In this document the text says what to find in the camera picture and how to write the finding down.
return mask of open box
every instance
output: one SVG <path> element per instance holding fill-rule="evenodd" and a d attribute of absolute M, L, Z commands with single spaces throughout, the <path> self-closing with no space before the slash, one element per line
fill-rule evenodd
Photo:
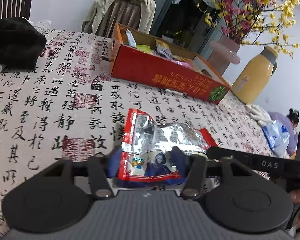
<path fill-rule="evenodd" d="M 120 30 L 129 29 L 137 44 L 156 50 L 155 36 L 116 23 L 113 36 L 111 76 L 163 89 L 182 92 L 218 104 L 230 90 L 227 82 L 201 56 L 179 46 L 169 44 L 172 54 L 187 58 L 192 69 L 168 59 L 142 52 L 125 45 Z"/>

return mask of white glove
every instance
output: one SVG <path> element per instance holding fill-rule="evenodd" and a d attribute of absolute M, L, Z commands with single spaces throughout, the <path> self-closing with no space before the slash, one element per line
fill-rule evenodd
<path fill-rule="evenodd" d="M 246 105 L 246 111 L 248 114 L 258 122 L 261 127 L 264 127 L 267 123 L 272 122 L 270 115 L 266 110 L 256 105 Z"/>

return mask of black garment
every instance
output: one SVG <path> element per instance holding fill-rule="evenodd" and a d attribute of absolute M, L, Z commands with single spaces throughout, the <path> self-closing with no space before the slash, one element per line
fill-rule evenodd
<path fill-rule="evenodd" d="M 46 45 L 45 36 L 26 19 L 0 19 L 0 64 L 7 67 L 34 69 Z"/>

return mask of table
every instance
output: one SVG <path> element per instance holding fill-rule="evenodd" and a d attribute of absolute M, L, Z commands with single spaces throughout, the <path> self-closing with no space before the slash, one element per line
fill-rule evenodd
<path fill-rule="evenodd" d="M 206 127 L 220 147 L 273 156 L 261 128 L 229 92 L 219 105 L 112 78 L 111 40 L 48 30 L 36 68 L 0 74 L 0 234 L 7 227 L 1 200 L 61 157 L 106 155 L 121 144 L 129 108 L 158 123 Z"/>

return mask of yellow thermos bottle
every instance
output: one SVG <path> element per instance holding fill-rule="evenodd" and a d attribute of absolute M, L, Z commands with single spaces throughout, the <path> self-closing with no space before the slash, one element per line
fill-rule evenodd
<path fill-rule="evenodd" d="M 268 83 L 278 53 L 271 47 L 255 56 L 232 85 L 233 93 L 245 104 L 252 104 Z"/>

